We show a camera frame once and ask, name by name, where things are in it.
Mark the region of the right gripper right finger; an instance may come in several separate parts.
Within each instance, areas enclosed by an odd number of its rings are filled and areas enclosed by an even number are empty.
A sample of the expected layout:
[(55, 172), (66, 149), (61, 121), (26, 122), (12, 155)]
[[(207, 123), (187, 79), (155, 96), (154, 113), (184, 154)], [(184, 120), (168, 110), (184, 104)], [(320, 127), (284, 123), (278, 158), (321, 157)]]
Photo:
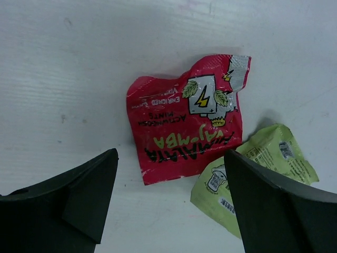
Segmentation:
[(336, 252), (336, 194), (224, 155), (245, 252)]

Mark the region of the small pink candy packet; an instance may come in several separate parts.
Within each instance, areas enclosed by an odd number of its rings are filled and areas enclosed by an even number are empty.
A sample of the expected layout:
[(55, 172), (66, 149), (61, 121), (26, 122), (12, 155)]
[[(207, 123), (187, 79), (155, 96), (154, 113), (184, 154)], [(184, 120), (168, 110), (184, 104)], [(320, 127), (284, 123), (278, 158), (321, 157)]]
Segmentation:
[(209, 55), (178, 78), (133, 82), (126, 109), (145, 185), (200, 174), (242, 143), (238, 93), (250, 66), (249, 56)]

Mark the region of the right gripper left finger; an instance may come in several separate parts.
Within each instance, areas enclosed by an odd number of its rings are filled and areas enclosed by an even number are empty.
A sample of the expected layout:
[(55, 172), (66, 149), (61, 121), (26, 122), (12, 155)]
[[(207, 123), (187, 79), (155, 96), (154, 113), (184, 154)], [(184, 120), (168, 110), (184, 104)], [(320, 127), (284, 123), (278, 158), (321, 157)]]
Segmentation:
[(109, 149), (74, 169), (1, 196), (1, 252), (94, 252), (117, 173)]

